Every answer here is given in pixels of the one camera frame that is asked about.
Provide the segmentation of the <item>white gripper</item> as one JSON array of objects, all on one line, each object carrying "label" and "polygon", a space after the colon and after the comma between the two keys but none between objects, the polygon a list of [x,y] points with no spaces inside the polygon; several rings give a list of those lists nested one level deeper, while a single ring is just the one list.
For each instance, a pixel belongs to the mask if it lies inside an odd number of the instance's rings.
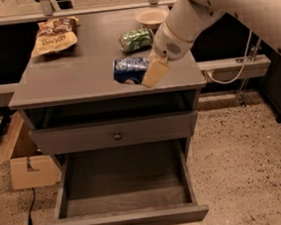
[{"label": "white gripper", "polygon": [[142,85],[148,88],[154,87],[169,71],[167,60],[180,60],[190,51],[194,45],[191,37],[177,36],[171,31],[166,22],[161,23],[152,43],[150,56],[154,57],[143,75]]}]

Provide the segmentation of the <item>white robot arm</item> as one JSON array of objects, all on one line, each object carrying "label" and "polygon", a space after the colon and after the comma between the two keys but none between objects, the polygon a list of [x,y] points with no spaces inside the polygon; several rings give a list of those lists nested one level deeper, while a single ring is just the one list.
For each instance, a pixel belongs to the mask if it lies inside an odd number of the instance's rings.
[{"label": "white robot arm", "polygon": [[154,37],[142,84],[155,86],[198,36],[225,14],[233,16],[281,56],[281,0],[176,0]]}]

